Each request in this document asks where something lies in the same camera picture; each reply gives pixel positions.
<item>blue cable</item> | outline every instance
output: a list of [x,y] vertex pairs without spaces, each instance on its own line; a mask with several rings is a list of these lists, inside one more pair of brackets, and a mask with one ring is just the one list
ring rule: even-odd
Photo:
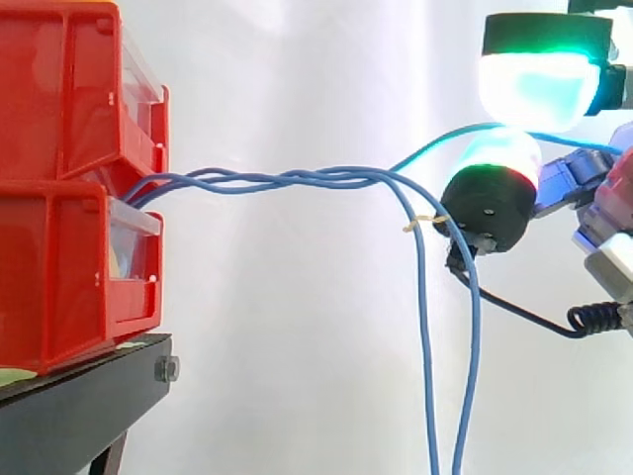
[[[302,184],[309,186],[318,186],[329,189],[360,189],[370,185],[375,184],[378,181],[385,182],[390,188],[396,193],[399,200],[405,207],[407,211],[407,215],[410,219],[410,213],[412,209],[410,208],[410,204],[406,201],[406,198],[402,195],[400,189],[398,189],[395,182],[400,182],[405,186],[408,186],[421,196],[423,196],[427,201],[431,203],[431,205],[435,208],[435,210],[442,215],[447,215],[448,213],[442,207],[442,205],[437,202],[424,188],[417,185],[415,182],[404,178],[395,171],[401,170],[407,165],[411,164],[413,161],[418,159],[423,154],[427,153],[434,147],[454,139],[456,137],[465,135],[467,133],[472,132],[480,132],[484,130],[494,129],[497,127],[502,127],[502,124],[496,123],[486,123],[486,124],[475,124],[472,126],[463,127],[457,129],[455,131],[449,132],[438,139],[428,143],[423,148],[417,150],[412,155],[408,156],[401,162],[394,165],[389,171],[381,170],[378,168],[371,167],[362,167],[362,166],[338,166],[331,167],[320,170],[319,172],[308,172],[304,170],[292,170],[281,175],[265,175],[258,173],[236,173],[229,170],[224,170],[221,168],[207,168],[202,170],[197,170],[190,173],[187,176],[172,174],[172,173],[163,173],[158,175],[153,175],[151,177],[144,178],[141,180],[124,198],[125,201],[131,202],[134,206],[141,208],[146,205],[153,199],[162,196],[170,191],[189,187],[196,186],[199,188],[203,188],[207,191],[211,191],[214,193],[221,194],[245,194],[245,193],[256,193],[261,191],[269,191],[273,189],[278,189],[290,185]],[[530,134],[534,138],[540,141],[558,143],[569,146],[577,146],[582,148],[596,149],[599,151],[611,153],[611,154],[621,154],[622,150],[611,147],[609,145],[602,145],[591,142],[581,142],[570,139],[559,138],[556,136],[551,136],[548,134],[542,133],[532,133]],[[198,180],[195,177],[204,176],[208,174],[219,174],[221,176],[206,178],[204,180]],[[144,196],[134,200],[134,196],[138,191],[140,191],[143,187],[145,187],[150,182],[156,180],[168,180],[170,181],[167,184],[161,185],[155,190],[150,191]],[[261,183],[259,185],[254,186],[240,186],[240,187],[222,187],[218,186],[220,183],[228,183],[234,181],[248,181]],[[473,305],[473,330],[472,330],[472,340],[471,340],[471,358],[469,364],[469,373],[468,380],[466,384],[466,392],[464,395],[464,404],[462,408],[462,414],[460,417],[460,424],[457,434],[457,439],[455,442],[455,449],[453,453],[453,465],[452,465],[452,473],[453,475],[459,475],[461,471],[462,459],[464,454],[464,448],[468,433],[468,425],[470,421],[470,415],[473,407],[473,399],[475,394],[475,387],[477,383],[478,376],[478,368],[479,368],[479,359],[481,352],[481,307],[480,307],[480,294],[479,294],[479,283],[477,279],[477,271],[475,268],[475,263],[473,258],[471,257],[468,245],[466,244],[463,236],[455,223],[453,221],[448,221],[448,228],[451,233],[452,238],[458,244],[460,251],[463,254],[464,261],[466,263],[466,268],[470,275],[470,287],[471,287],[471,297],[472,297],[472,305]],[[418,237],[416,236],[416,248],[418,253],[423,254],[423,240],[421,239],[421,233],[419,234],[419,242]],[[435,419],[434,419],[434,404],[433,404],[433,385],[432,385],[432,364],[430,358],[430,340],[428,338],[428,327],[426,321],[426,306],[424,293],[421,291],[423,284],[425,284],[424,280],[424,258],[418,258],[418,282],[420,283],[420,289],[418,292],[418,304],[420,309],[420,336],[422,339],[422,354],[423,354],[423,366],[424,366],[424,380],[425,380],[425,408],[426,408],[426,424],[427,424],[427,438],[429,444],[429,460],[431,464],[431,473],[432,475],[436,475],[439,473],[439,462],[437,459],[437,441],[435,436]]]
[[[412,188],[414,191],[422,195],[424,198],[429,200],[433,207],[438,211],[438,213],[446,215],[446,210],[442,207],[442,205],[437,202],[426,190],[417,185],[411,180],[404,178],[398,175],[395,172],[384,171],[376,168],[370,167],[335,167],[323,170],[321,173],[319,172],[308,172],[304,170],[294,170],[291,172],[284,173],[279,176],[271,176],[264,175],[258,173],[244,173],[244,174],[236,174],[234,172],[230,172],[228,170],[222,169],[209,169],[209,170],[200,170],[197,172],[198,174],[208,173],[210,171],[215,171],[217,173],[221,173],[223,176],[210,178],[204,181],[196,180],[191,176],[180,176],[175,174],[160,174],[156,175],[153,178],[159,180],[175,180],[184,184],[186,186],[196,186],[208,191],[212,191],[215,193],[222,194],[242,194],[242,193],[254,193],[260,191],[266,191],[269,189],[275,189],[283,186],[289,186],[291,184],[303,184],[310,186],[319,186],[330,189],[358,189],[359,187],[368,186],[368,184],[376,183],[377,181],[385,181],[385,179],[391,179],[394,181],[400,181],[406,186]],[[339,183],[340,181],[349,181],[352,183]],[[266,185],[257,185],[257,186],[249,186],[249,187],[238,187],[238,188],[223,188],[217,186],[217,183],[226,183],[231,181],[255,181],[255,182],[266,182],[269,183]],[[144,186],[144,184],[139,183],[138,187]],[[477,381],[477,369],[479,366],[479,353],[480,353],[480,343],[479,339],[481,338],[481,310],[479,307],[479,284],[477,282],[477,271],[475,269],[475,263],[470,255],[470,251],[468,249],[468,245],[464,241],[461,233],[454,223],[449,222],[449,229],[454,236],[454,239],[458,243],[460,250],[465,253],[465,261],[467,263],[467,268],[469,273],[474,276],[474,279],[471,279],[471,291],[475,292],[473,294],[473,343],[471,345],[471,363],[469,369],[469,378],[467,382],[466,395],[464,398],[464,409],[462,412],[462,417],[460,419],[460,428],[458,430],[458,438],[455,444],[455,454],[453,461],[453,473],[459,474],[461,467],[461,460],[463,457],[463,451],[466,441],[466,434],[468,430],[468,422],[470,419],[470,413],[472,410],[474,390]],[[420,276],[418,276],[420,282],[420,289],[424,288],[425,279],[423,275],[423,271],[421,271]],[[424,367],[424,388],[425,388],[425,411],[426,411],[426,426],[427,426],[427,439],[429,444],[429,460],[431,462],[431,473],[439,473],[436,470],[439,470],[439,462],[437,459],[437,441],[435,436],[435,417],[434,417],[434,402],[433,402],[433,383],[432,383],[432,362],[430,356],[430,340],[428,336],[428,327],[427,327],[427,317],[426,317],[426,307],[424,301],[424,294],[421,293],[419,297],[420,301],[418,304],[420,305],[420,336],[422,340],[422,353],[423,353],[423,367]]]
[[616,148],[611,145],[603,145],[600,143],[593,143],[593,142],[576,141],[574,139],[566,139],[564,137],[551,136],[549,134],[543,134],[541,132],[531,132],[530,135],[533,136],[538,141],[542,141],[542,142],[556,143],[558,145],[576,146],[578,148],[587,148],[589,150],[603,151],[605,153],[610,153],[611,155],[621,155],[623,153],[623,150],[620,150],[619,148]]
[[[451,131],[451,132],[449,132],[447,134],[444,134],[444,135],[438,137],[437,139],[429,142],[428,144],[426,144],[422,148],[418,149],[417,151],[415,151],[414,153],[409,155],[404,160],[396,163],[394,166],[392,166],[390,168],[390,171],[400,171],[400,170],[402,170],[403,168],[407,167],[408,165],[410,165],[411,163],[416,161],[418,158],[423,156],[425,153],[428,153],[433,148],[435,148],[436,146],[438,146],[438,145],[440,145],[442,143],[446,143],[446,142],[448,142],[448,141],[450,141],[452,139],[455,139],[457,137],[463,136],[465,134],[470,134],[470,133],[474,133],[474,132],[481,132],[481,131],[487,131],[487,130],[495,129],[495,128],[498,128],[498,127],[503,127],[503,124],[494,123],[494,122],[473,124],[473,125],[470,125],[470,126],[461,127],[461,128],[456,129],[454,131]],[[615,148],[615,147],[609,146],[609,145],[603,145],[603,144],[592,143],[592,142],[576,141],[576,140],[573,140],[573,139],[565,139],[565,138],[552,136],[550,134],[543,134],[543,133],[530,133],[530,135],[533,136],[535,139],[537,139],[539,141],[543,141],[543,142],[557,143],[557,144],[568,145],[568,146],[576,146],[576,147],[579,147],[579,148],[594,149],[594,150],[599,150],[599,151],[603,151],[603,152],[606,152],[606,153],[611,153],[611,154],[614,154],[614,155],[621,155],[622,154],[622,150],[620,150],[619,148]],[[203,174],[210,174],[210,173],[236,174],[233,171],[223,170],[221,168],[204,168],[202,170],[197,170],[197,171],[194,171],[192,173],[189,173],[187,176],[196,177],[196,176],[201,176]],[[287,173],[283,173],[281,176],[292,176],[292,175],[288,175]],[[133,197],[136,195],[136,193],[138,193],[138,191],[140,191],[145,185],[147,185],[151,181],[153,181],[153,180],[148,180],[148,181],[141,180],[140,183],[137,184],[136,187],[134,187],[123,198],[123,200],[127,201],[127,202],[130,202],[133,206],[136,206],[138,208],[142,208],[143,206],[145,206],[146,204],[148,204],[152,200],[155,200],[156,198],[159,198],[160,196],[163,196],[166,193],[169,193],[171,191],[174,191],[174,190],[177,190],[177,189],[180,189],[180,188],[185,188],[185,187],[189,186],[189,185],[186,185],[186,184],[168,183],[168,184],[162,185],[162,187],[159,187],[159,188],[157,188],[155,190],[152,190],[152,191],[146,193],[145,195],[143,195],[142,197],[134,200]],[[363,185],[359,184],[358,188],[362,188],[363,186],[369,186],[371,184],[373,184],[373,183],[366,181]],[[285,186],[285,185],[278,185],[278,184],[262,185],[261,191],[273,190],[273,189],[279,188],[281,186]]]

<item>black cylindrical module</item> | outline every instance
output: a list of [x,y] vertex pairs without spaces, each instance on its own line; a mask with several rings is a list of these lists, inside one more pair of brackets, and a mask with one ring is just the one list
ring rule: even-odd
[[486,18],[482,55],[507,52],[576,52],[607,63],[613,22],[560,13],[499,13]]
[[[510,250],[523,236],[536,201],[536,189],[522,174],[497,165],[471,165],[453,176],[441,203],[464,231]],[[445,223],[435,228],[449,236]]]

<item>black cable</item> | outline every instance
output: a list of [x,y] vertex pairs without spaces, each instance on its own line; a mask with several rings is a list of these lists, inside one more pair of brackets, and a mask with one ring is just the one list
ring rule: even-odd
[[[470,279],[465,273],[457,268],[450,268],[450,270],[463,285],[468,286],[470,284]],[[567,313],[567,320],[573,328],[573,330],[569,330],[507,302],[485,289],[480,288],[480,293],[482,299],[487,302],[565,338],[580,339],[590,334],[622,329],[622,319],[617,313],[619,304],[615,302],[573,307]]]

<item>black metal table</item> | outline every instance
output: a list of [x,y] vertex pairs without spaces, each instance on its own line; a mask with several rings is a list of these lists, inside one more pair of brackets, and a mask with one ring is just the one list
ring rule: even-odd
[[0,389],[0,474],[116,474],[127,430],[178,376],[169,334]]

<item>cable bundle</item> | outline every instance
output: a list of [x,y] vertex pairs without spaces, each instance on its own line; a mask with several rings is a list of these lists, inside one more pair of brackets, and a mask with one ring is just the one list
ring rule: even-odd
[[[428,332],[428,318],[426,308],[424,241],[420,226],[417,223],[419,221],[419,217],[413,211],[413,208],[407,197],[403,193],[401,186],[404,185],[405,187],[423,197],[433,206],[433,208],[437,212],[437,215],[446,220],[446,224],[451,237],[462,254],[463,262],[465,264],[464,270],[466,270],[469,275],[468,286],[470,287],[472,302],[471,354],[468,378],[466,382],[466,391],[464,395],[464,403],[462,406],[462,414],[460,417],[452,463],[453,475],[459,475],[461,472],[466,435],[468,432],[468,425],[473,407],[473,398],[477,383],[481,351],[481,295],[477,278],[477,269],[475,268],[475,262],[464,237],[462,236],[457,225],[449,219],[446,209],[435,198],[433,198],[433,196],[431,196],[428,191],[426,191],[424,188],[422,188],[412,180],[399,175],[397,171],[402,170],[404,167],[417,160],[423,154],[431,151],[436,146],[445,143],[451,139],[460,137],[468,133],[489,130],[497,127],[502,127],[502,124],[476,124],[449,132],[448,134],[445,134],[438,139],[428,143],[415,153],[411,154],[404,160],[391,167],[389,170],[366,166],[336,166],[325,168],[319,171],[291,170],[279,175],[267,175],[261,173],[237,173],[222,168],[205,168],[201,170],[196,170],[187,175],[162,173],[142,179],[126,195],[124,201],[130,203],[132,206],[135,206],[137,208],[142,208],[151,201],[167,193],[189,187],[196,187],[206,191],[224,195],[240,195],[276,190],[294,185],[314,186],[318,188],[326,188],[332,190],[357,190],[378,183],[383,183],[387,185],[390,190],[396,195],[403,208],[405,209],[407,219],[411,223],[411,225],[406,228],[406,231],[413,231],[415,239],[415,247],[417,251],[417,303],[419,309],[420,338],[422,346],[426,435],[428,442],[430,473],[431,475],[439,475],[440,472],[437,450],[437,436],[435,428],[433,375],[431,365],[431,344]],[[614,154],[621,153],[620,150],[617,150],[608,145],[578,142],[573,140],[561,139],[545,134],[532,134],[532,136],[538,140],[547,142],[599,149],[601,151]],[[148,184],[156,181],[166,183],[161,184],[157,188],[147,193],[140,193]],[[242,184],[239,186],[227,186],[230,183]]]

